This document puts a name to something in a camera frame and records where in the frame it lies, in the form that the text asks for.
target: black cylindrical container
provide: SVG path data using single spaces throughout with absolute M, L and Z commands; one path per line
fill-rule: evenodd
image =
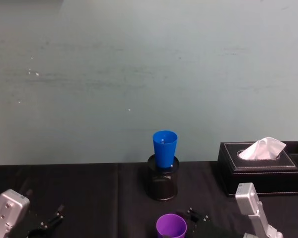
M 159 168 L 155 165 L 154 155 L 148 159 L 147 194 L 158 201 L 167 201 L 178 193 L 179 161 L 174 156 L 173 164 L 169 168 Z

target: purple cup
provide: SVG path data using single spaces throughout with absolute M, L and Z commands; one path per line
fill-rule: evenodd
M 184 238 L 187 232 L 187 224 L 185 220 L 175 214 L 165 214 L 157 220 L 155 225 L 158 238 L 162 236 L 170 236 L 172 238 Z

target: cup rim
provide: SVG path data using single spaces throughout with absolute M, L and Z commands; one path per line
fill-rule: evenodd
M 156 222 L 156 224 L 155 224 L 155 229 L 157 230 L 157 232 L 158 232 L 160 235 L 163 235 L 163 234 L 160 233 L 160 231 L 158 231 L 158 227 L 157 227 L 158 222 L 160 221 L 160 219 L 162 219 L 162 218 L 164 218 L 164 217 L 166 217 L 166 216 L 170 216 L 170 215 L 172 215 L 172 216 L 176 216 L 176 217 L 180 218 L 180 219 L 184 222 L 184 225 L 185 225 L 185 230 L 184 230 L 184 232 L 183 232 L 181 235 L 177 236 L 177 237 L 173 237 L 173 238 L 180 238 L 181 236 L 183 236 L 183 235 L 187 232 L 187 223 L 185 222 L 185 220 L 184 220 L 182 217 L 180 217 L 180 216 L 177 215 L 177 214 L 168 213 L 168 214 L 164 214 L 164 215 L 162 215 L 161 217 L 159 217 L 158 220 L 157 220 L 157 222 Z
M 161 143 L 161 141 L 157 141 L 157 140 L 154 139 L 154 136 L 155 136 L 157 133 L 161 133 L 161 132 L 171 132 L 171 133 L 174 134 L 175 137 L 176 137 L 174 141 L 169 142 L 169 143 L 164 143 L 165 145 L 172 144 L 172 143 L 174 143 L 174 142 L 178 139 L 178 135 L 177 135 L 177 133 L 175 133 L 175 132 L 172 131 L 172 130 L 159 130 L 159 131 L 156 131 L 156 132 L 152 135 L 152 139 L 153 139 L 153 141 L 154 141 L 155 143 L 159 143 L 159 144 Z

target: table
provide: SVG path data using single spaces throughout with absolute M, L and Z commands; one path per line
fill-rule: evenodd
M 216 162 L 181 162 L 178 195 L 159 202 L 144 190 L 145 163 L 0 166 L 0 193 L 34 190 L 32 208 L 49 216 L 63 203 L 65 219 L 52 238 L 152 238 L 165 213 L 189 207 L 217 226 L 253 233 L 234 198 L 222 192 Z M 269 223 L 298 238 L 298 196 L 260 197 Z

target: stitching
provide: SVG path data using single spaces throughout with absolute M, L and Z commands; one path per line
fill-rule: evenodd
M 236 167 L 236 165 L 235 165 L 235 163 L 234 163 L 234 161 L 233 161 L 233 159 L 232 159 L 232 157 L 231 157 L 231 155 L 230 155 L 230 153 L 229 153 L 229 151 L 228 151 L 228 149 L 227 149 L 227 147 L 226 147 L 227 144 L 251 144 L 251 145 L 252 145 L 252 143 L 224 143 L 224 146 L 225 146 L 225 149 L 226 149 L 226 151 L 227 151 L 227 153 L 228 153 L 228 155 L 229 155 L 229 158 L 230 158 L 230 160 L 232 161 L 234 167 L 237 169 L 237 167 Z M 290 166 L 287 165 L 287 166 L 239 167 L 239 168 L 241 168 L 241 169 L 256 169 L 256 168 L 261 169 L 261 168 L 285 168 L 285 167 L 296 167 L 296 166 L 294 165 L 294 163 L 292 162 L 292 160 L 289 158 L 289 156 L 286 154 L 286 152 L 285 152 L 284 150 L 282 150 L 282 151 L 285 153 L 286 157 L 289 159 L 289 161 L 290 161 L 293 165 L 290 165 Z
M 234 175 L 259 175 L 259 174 L 296 174 L 298 171 L 287 172 L 261 172 L 261 173 L 234 173 Z

